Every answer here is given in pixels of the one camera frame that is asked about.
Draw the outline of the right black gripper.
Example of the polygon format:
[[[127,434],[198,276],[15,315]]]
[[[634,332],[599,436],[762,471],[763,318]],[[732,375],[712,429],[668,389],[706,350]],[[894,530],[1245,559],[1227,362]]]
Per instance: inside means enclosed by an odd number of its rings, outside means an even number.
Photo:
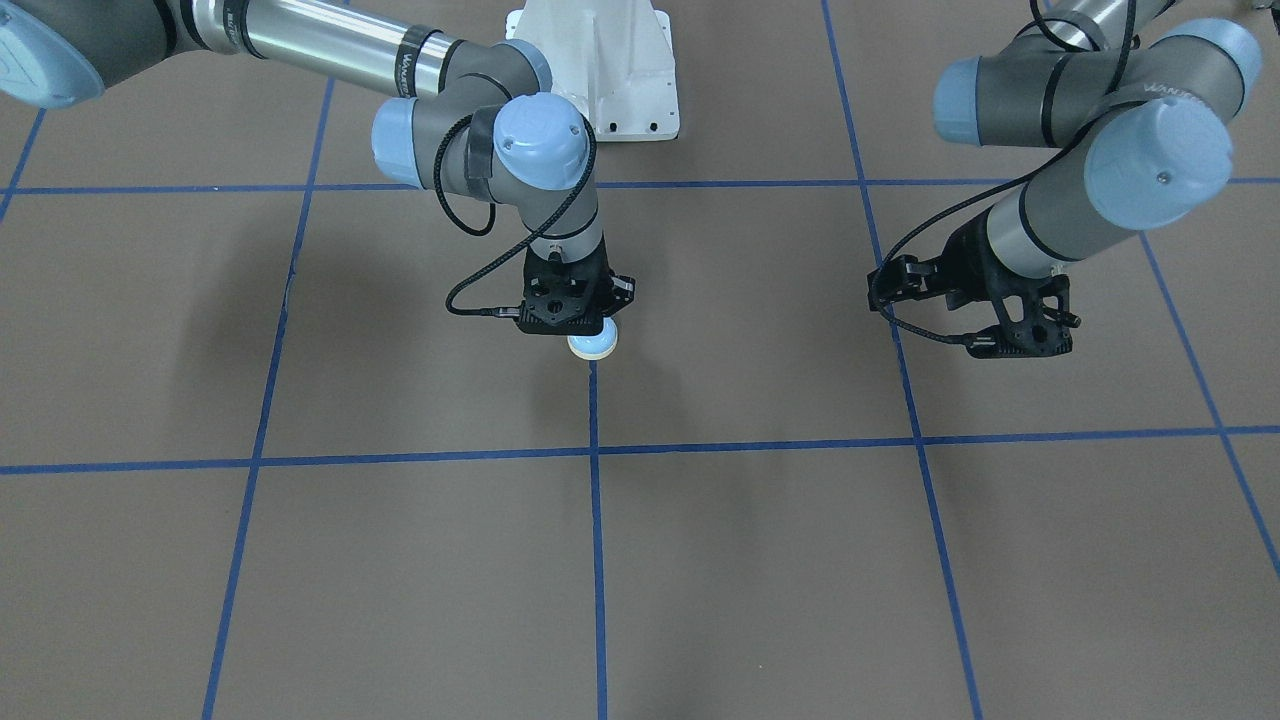
[[[524,256],[524,297],[532,301],[608,301],[605,316],[635,300],[636,281],[612,270],[605,241],[576,261],[552,259],[527,250]]]

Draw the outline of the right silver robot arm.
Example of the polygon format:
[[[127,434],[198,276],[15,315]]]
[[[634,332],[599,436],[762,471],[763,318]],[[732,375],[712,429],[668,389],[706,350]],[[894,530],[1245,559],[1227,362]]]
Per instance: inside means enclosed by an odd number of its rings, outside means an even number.
[[[430,193],[462,233],[524,233],[445,296],[457,316],[530,334],[604,329],[636,293],[612,265],[596,191],[596,128],[553,90],[534,44],[480,44],[340,1],[5,1],[3,94],[61,109],[187,55],[236,58],[375,94],[371,154]]]

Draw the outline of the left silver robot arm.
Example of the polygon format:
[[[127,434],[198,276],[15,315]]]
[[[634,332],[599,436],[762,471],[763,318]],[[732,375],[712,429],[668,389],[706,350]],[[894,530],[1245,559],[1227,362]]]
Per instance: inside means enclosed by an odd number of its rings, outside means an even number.
[[[950,307],[1019,299],[1068,314],[1068,270],[1180,220],[1233,174],[1229,126],[1263,69],[1257,37],[1225,18],[1183,22],[1144,47],[1167,1],[1061,1],[1009,45],[952,63],[933,94],[936,133],[975,147],[1050,149],[1042,167],[920,260],[887,252],[868,302],[942,297]]]

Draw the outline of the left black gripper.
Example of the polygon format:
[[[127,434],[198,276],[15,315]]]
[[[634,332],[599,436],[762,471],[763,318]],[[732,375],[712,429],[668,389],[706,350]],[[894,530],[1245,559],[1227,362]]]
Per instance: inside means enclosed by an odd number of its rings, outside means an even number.
[[[868,274],[868,310],[878,313],[902,301],[943,296],[947,309],[973,302],[1001,304],[1011,296],[1050,299],[1061,306],[1061,281],[1027,278],[1010,270],[995,255],[988,232],[989,217],[980,214],[948,237],[932,261],[916,256],[887,259]],[[925,288],[931,278],[931,291]]]

